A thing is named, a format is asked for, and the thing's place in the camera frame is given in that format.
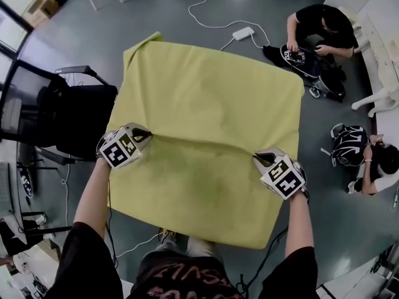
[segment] chair seat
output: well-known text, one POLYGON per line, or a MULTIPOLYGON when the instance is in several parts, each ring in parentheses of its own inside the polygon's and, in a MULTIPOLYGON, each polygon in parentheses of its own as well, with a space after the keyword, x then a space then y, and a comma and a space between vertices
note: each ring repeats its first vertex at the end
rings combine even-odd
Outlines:
POLYGON ((55 118, 57 149, 94 160, 117 93, 117 88, 111 85, 70 87, 62 96, 62 107, 55 118))

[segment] white t-shirt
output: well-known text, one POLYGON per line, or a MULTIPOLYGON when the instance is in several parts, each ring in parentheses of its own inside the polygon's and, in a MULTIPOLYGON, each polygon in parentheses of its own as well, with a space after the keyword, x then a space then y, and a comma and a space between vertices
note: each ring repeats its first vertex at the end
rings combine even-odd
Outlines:
MULTIPOLYGON (((382 140, 383 140, 384 144, 391 143, 389 140, 389 137, 387 137, 386 135, 384 135, 382 140)), ((399 170, 394 174, 386 174, 381 169, 380 165, 378 165, 377 170, 381 176, 380 178, 378 178, 374 181, 374 185, 375 185, 375 188, 377 189, 377 192, 383 191, 384 189, 395 185, 396 182, 399 181, 399 170)))

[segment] white cable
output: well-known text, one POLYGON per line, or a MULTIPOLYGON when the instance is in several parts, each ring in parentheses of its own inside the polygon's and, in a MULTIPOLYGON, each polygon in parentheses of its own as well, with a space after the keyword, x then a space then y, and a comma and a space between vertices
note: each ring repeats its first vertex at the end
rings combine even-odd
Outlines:
MULTIPOLYGON (((203 26, 203 27, 207 27, 207 28, 209 28, 209 29, 225 29, 225 28, 227 28, 227 27, 229 27, 229 26, 232 26, 233 24, 236 24, 236 23, 239 23, 239 22, 243 22, 243 23, 247 23, 247 24, 252 24, 253 26, 257 26, 258 28, 260 28, 260 30, 262 30, 262 32, 263 32, 263 34, 264 34, 264 36, 266 37, 266 40, 267 40, 267 45, 266 45, 266 47, 268 47, 268 46, 270 45, 270 41, 269 41, 269 38, 267 37, 266 32, 264 32, 264 30, 262 29, 262 27, 261 27, 259 24, 256 24, 256 23, 252 23, 252 22, 248 22, 248 21, 244 21, 244 20, 237 20, 237 21, 234 21, 234 22, 232 22, 232 23, 229 23, 229 24, 226 25, 226 26, 214 26, 214 27, 212 27, 212 26, 207 26, 207 25, 205 25, 205 24, 203 24, 203 23, 200 23, 200 21, 196 18, 196 16, 195 16, 194 14, 191 13, 191 8, 192 8, 192 7, 195 7, 195 6, 199 6, 200 4, 204 4, 206 1, 208 1, 208 0, 201 1, 201 2, 199 2, 199 3, 193 4, 193 5, 191 5, 190 7, 188 7, 188 13, 190 14, 191 17, 194 18, 194 20, 195 20, 199 25, 201 25, 201 26, 203 26)), ((252 41, 254 42, 254 44, 256 45, 256 47, 262 49, 261 47, 259 47, 259 46, 255 43, 255 40, 254 40, 253 37, 252 37, 252 41)))
POLYGON ((68 173, 67 173, 67 177, 61 178, 61 184, 65 185, 65 190, 67 192, 67 195, 65 197, 65 222, 67 223, 68 226, 68 195, 69 195, 69 189, 68 189, 68 179, 69 179, 69 173, 70 173, 70 164, 68 164, 68 173))
POLYGON ((128 252, 132 252, 133 250, 136 250, 136 248, 137 248, 138 246, 141 246, 141 245, 146 244, 147 242, 150 242, 151 240, 153 240, 155 237, 157 237, 157 236, 159 236, 159 235, 162 235, 162 233, 159 233, 159 234, 157 234, 157 235, 152 236, 152 237, 151 237, 150 239, 148 239, 146 242, 140 242, 138 245, 136 245, 136 247, 134 247, 134 248, 132 248, 132 249, 130 249, 130 250, 126 250, 125 252, 122 252, 120 255, 117 256, 117 258, 119 258, 119 257, 121 257, 121 256, 123 256, 123 255, 125 255, 125 254, 127 254, 128 252))
POLYGON ((222 47, 222 48, 220 49, 220 51, 223 51, 223 49, 224 49, 225 47, 227 47, 230 43, 232 43, 232 41, 234 41, 234 37, 229 41, 229 43, 227 43, 224 47, 222 47))

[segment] black office chair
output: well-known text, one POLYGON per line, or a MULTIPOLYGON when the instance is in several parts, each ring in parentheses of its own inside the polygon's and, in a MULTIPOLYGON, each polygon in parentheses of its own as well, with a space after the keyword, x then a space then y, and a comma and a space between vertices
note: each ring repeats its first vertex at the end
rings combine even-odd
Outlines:
POLYGON ((89 66, 66 67, 55 74, 17 60, 2 88, 0 139, 35 146, 36 151, 59 164, 74 159, 43 148, 95 160, 96 145, 105 133, 118 90, 89 66), (59 74, 82 73, 101 85, 69 86, 59 74))

